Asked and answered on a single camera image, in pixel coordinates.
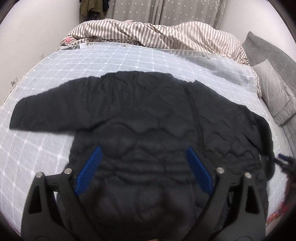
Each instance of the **wall outlet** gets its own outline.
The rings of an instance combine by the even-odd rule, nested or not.
[[[39,56],[40,61],[45,58],[44,53]]]
[[[15,78],[15,79],[11,82],[11,84],[12,84],[12,87],[15,87],[16,84],[17,84],[17,78]]]

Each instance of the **blue gripper pad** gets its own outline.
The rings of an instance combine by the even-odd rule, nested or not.
[[[77,196],[87,190],[91,179],[100,165],[102,157],[101,148],[97,147],[76,178],[76,188],[74,191]]]
[[[210,174],[207,172],[198,156],[191,147],[186,151],[187,162],[203,192],[212,195],[213,184]]]

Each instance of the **bed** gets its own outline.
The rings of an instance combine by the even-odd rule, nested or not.
[[[62,172],[73,141],[73,133],[10,130],[9,122],[16,103],[23,97],[72,79],[133,70],[169,72],[184,81],[198,80],[227,99],[246,105],[269,123],[275,155],[280,152],[292,154],[283,128],[275,124],[266,105],[258,98],[258,78],[248,64],[239,64],[238,60],[208,51],[84,41],[62,48],[41,61],[25,75],[0,109],[0,211],[16,230],[20,232],[22,210],[34,175],[39,171],[46,175]],[[286,175],[276,166],[267,186],[268,216],[284,199],[286,182]]]

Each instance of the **striped duvet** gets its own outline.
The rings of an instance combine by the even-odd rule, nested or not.
[[[152,48],[195,50],[217,54],[249,66],[247,55],[234,35],[202,22],[164,26],[133,20],[92,20],[79,24],[60,45],[75,46],[85,42],[120,42]],[[255,71],[253,73],[257,80],[257,95],[261,98],[258,77]]]

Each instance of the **pillow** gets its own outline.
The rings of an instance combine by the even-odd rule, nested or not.
[[[268,59],[253,66],[253,69],[259,77],[262,98],[279,126],[296,113],[296,97]]]
[[[249,32],[242,44],[251,66],[266,59],[296,95],[296,63],[278,47]]]

